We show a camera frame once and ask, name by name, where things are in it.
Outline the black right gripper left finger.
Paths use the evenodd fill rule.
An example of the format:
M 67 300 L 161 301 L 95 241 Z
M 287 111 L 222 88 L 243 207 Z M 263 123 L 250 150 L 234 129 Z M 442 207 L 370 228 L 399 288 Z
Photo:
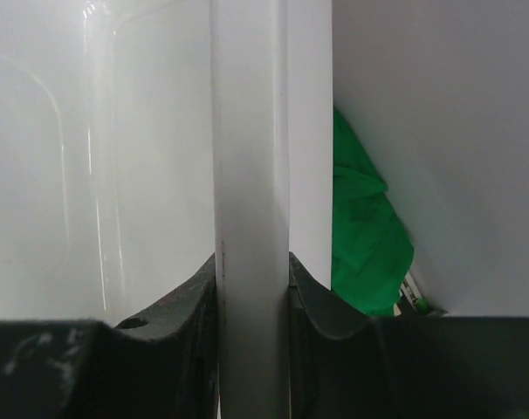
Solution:
M 0 321 L 0 418 L 214 418 L 216 264 L 117 326 Z

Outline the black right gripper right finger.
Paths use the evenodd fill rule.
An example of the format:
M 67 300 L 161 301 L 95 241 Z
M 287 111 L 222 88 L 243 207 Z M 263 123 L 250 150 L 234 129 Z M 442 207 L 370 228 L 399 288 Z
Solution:
M 529 418 L 529 318 L 369 317 L 289 258 L 295 418 Z

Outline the large white plastic container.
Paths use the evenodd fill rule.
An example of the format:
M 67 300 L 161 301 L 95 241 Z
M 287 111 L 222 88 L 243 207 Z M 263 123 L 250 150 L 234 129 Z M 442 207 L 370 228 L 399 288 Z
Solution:
M 0 321 L 117 326 L 213 259 L 214 418 L 295 418 L 334 109 L 414 247 L 392 317 L 529 318 L 529 1 L 0 1 Z

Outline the green cloth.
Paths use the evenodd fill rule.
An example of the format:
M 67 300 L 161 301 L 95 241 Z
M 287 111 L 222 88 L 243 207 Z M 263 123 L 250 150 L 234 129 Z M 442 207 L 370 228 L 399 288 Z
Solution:
M 387 192 L 354 130 L 334 109 L 331 287 L 368 316 L 394 315 L 414 257 Z

